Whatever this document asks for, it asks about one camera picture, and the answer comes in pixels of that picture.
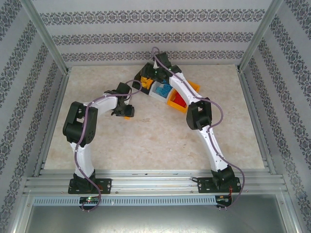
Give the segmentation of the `black plastic bin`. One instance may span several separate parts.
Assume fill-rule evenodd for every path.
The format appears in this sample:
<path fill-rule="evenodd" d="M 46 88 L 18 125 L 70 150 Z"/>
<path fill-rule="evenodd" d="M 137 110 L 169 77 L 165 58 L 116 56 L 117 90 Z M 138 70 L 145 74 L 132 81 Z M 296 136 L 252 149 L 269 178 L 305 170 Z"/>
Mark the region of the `black plastic bin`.
<path fill-rule="evenodd" d="M 132 83 L 132 87 L 139 90 L 140 87 L 141 87 L 141 92 L 143 92 L 144 94 L 148 95 L 149 92 L 150 92 L 150 89 L 147 90 L 145 88 L 142 87 L 142 83 L 144 82 L 141 82 L 140 79 L 141 79 L 141 72 L 142 72 L 142 69 L 136 74 L 136 76 L 134 77 L 134 79 L 138 82 L 133 82 Z M 155 82 L 155 69 L 153 69 L 153 65 L 152 65 L 152 80 L 153 80 L 153 83 Z"/>

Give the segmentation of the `aluminium mounting rail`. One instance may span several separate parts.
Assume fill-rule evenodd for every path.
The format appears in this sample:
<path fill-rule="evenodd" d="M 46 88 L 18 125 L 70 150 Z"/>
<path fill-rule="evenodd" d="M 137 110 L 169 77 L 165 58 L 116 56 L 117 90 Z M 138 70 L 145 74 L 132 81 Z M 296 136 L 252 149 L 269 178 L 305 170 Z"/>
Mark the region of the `aluminium mounting rail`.
<path fill-rule="evenodd" d="M 248 169 L 244 174 L 234 171 L 245 181 L 243 194 L 277 194 L 288 191 L 283 175 L 272 174 L 268 168 Z M 44 169 L 37 177 L 28 177 L 24 195 L 65 196 L 68 193 L 72 170 Z M 111 179 L 112 195 L 186 195 L 198 194 L 192 178 L 210 177 L 209 170 L 97 170 L 98 178 Z"/>

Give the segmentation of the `aluminium frame post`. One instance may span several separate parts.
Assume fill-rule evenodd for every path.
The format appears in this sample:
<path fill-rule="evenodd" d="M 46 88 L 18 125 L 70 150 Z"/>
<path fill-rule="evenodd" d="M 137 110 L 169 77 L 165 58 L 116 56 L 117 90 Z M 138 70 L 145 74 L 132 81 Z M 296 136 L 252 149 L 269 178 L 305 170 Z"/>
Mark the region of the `aluminium frame post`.
<path fill-rule="evenodd" d="M 237 66 L 239 73 L 242 73 L 245 70 L 249 60 L 251 59 L 252 55 L 254 54 L 255 50 L 257 49 L 258 44 L 262 40 L 263 36 L 265 35 L 267 29 L 275 14 L 278 12 L 280 6 L 282 5 L 284 0 L 272 0 L 271 4 L 269 5 L 265 15 L 262 18 L 253 38 L 249 46 L 247 47 L 239 65 Z"/>
<path fill-rule="evenodd" d="M 39 33 L 41 39 L 47 46 L 49 52 L 51 53 L 53 59 L 55 60 L 56 64 L 60 68 L 63 74 L 67 74 L 69 68 L 67 67 L 61 53 L 59 52 L 52 36 L 50 35 L 47 27 L 45 26 L 39 12 L 36 10 L 32 0 L 19 0 L 22 7 L 26 11 L 27 15 L 29 16 L 30 20 L 34 24 L 37 32 Z"/>

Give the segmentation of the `grey metal sheet panel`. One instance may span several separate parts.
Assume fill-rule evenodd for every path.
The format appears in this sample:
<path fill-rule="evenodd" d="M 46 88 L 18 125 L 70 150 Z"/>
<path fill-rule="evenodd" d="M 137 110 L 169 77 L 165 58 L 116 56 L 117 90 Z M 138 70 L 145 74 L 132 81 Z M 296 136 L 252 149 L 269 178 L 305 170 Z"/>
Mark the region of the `grey metal sheet panel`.
<path fill-rule="evenodd" d="M 220 210 L 208 204 L 120 206 L 84 213 L 73 198 L 27 197 L 12 233 L 302 233 L 288 196 L 241 196 Z"/>

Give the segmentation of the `white plastic bin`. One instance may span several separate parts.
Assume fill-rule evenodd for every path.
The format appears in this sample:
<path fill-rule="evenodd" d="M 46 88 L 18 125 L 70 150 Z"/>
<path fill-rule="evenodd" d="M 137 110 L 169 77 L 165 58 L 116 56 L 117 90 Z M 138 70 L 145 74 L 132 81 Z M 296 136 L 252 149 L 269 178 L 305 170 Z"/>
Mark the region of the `white plastic bin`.
<path fill-rule="evenodd" d="M 163 102 L 163 103 L 167 103 L 168 101 L 168 97 L 170 95 L 170 93 L 172 92 L 172 89 L 170 90 L 170 93 L 168 94 L 167 98 L 164 98 L 162 96 L 160 96 L 159 94 L 156 93 L 156 89 L 158 87 L 163 87 L 163 85 L 166 84 L 166 83 L 159 83 L 159 82 L 154 82 L 152 85 L 151 85 L 151 88 L 150 88 L 150 92 L 149 92 L 149 96 Z"/>

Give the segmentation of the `orange plastic bin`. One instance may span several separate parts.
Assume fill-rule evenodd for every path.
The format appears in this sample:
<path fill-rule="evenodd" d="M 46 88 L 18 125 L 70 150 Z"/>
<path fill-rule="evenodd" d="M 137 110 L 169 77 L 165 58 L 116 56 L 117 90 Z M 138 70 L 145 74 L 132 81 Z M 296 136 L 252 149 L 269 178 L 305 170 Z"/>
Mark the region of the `orange plastic bin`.
<path fill-rule="evenodd" d="M 173 102 L 176 93 L 178 93 L 174 88 L 172 89 L 172 92 L 170 93 L 169 97 L 168 97 L 168 101 L 167 104 L 175 109 L 177 109 L 178 111 L 182 112 L 182 113 L 186 113 L 188 110 L 188 107 L 186 106 L 186 108 L 181 107 L 180 105 L 176 104 Z"/>

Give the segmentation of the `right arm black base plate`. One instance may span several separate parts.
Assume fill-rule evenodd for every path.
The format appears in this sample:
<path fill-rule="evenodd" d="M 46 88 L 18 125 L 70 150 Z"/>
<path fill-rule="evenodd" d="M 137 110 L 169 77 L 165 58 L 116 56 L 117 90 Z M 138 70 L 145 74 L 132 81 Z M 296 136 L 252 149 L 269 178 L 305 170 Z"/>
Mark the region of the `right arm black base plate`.
<path fill-rule="evenodd" d="M 239 193 L 241 182 L 238 177 L 229 181 L 216 181 L 214 177 L 200 177 L 197 179 L 199 193 Z"/>

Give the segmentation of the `aluminium side rail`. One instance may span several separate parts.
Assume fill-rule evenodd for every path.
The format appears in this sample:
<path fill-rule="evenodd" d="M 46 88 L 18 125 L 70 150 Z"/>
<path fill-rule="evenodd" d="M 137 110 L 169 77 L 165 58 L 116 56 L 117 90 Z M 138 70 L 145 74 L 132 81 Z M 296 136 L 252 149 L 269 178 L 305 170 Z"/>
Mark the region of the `aluminium side rail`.
<path fill-rule="evenodd" d="M 262 156 L 262 160 L 265 164 L 267 164 L 270 173 L 275 175 L 276 171 L 275 171 L 275 168 L 273 165 L 273 161 L 272 161 L 271 155 L 270 155 L 269 150 L 268 150 L 267 143 L 265 141 L 265 138 L 264 138 L 264 135 L 262 132 L 262 128 L 261 128 L 261 125 L 259 122 L 259 118 L 257 116 L 256 108 L 255 108 L 255 105 L 253 103 L 252 96 L 251 96 L 251 93 L 249 91 L 245 76 L 241 72 L 238 71 L 238 77 L 240 80 L 240 84 L 241 84 L 243 95 L 244 95 L 244 98 L 246 101 L 248 112 L 249 112 L 249 115 L 251 118 L 251 122 L 252 122 L 253 129 L 255 132 L 256 140 L 257 140 L 257 143 L 259 146 L 259 150 L 260 150 L 260 153 Z"/>
<path fill-rule="evenodd" d="M 44 163 L 46 161 L 46 158 L 48 156 L 49 148 L 52 142 L 52 137 L 54 134 L 54 130 L 56 127 L 57 119 L 60 113 L 62 101 L 65 95 L 65 91 L 67 88 L 68 80 L 69 80 L 70 73 L 69 71 L 63 76 L 62 81 L 59 84 L 58 92 L 55 97 L 54 105 L 52 108 L 51 116 L 49 118 L 48 127 L 45 133 L 45 136 L 43 138 L 42 145 L 39 150 L 39 155 L 35 164 L 35 168 L 33 170 L 33 177 L 37 177 L 40 174 L 40 171 L 42 169 L 42 166 L 44 166 Z"/>

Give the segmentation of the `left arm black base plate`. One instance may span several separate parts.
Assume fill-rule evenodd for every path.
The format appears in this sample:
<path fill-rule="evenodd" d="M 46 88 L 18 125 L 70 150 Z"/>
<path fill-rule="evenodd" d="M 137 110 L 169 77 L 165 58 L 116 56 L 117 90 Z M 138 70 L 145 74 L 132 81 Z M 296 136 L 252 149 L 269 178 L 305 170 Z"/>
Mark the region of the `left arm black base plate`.
<path fill-rule="evenodd" d="M 110 194 L 111 179 L 95 179 L 93 181 L 99 188 L 101 194 Z M 75 180 L 71 179 L 68 187 L 69 194 L 98 194 L 97 188 L 87 179 Z"/>

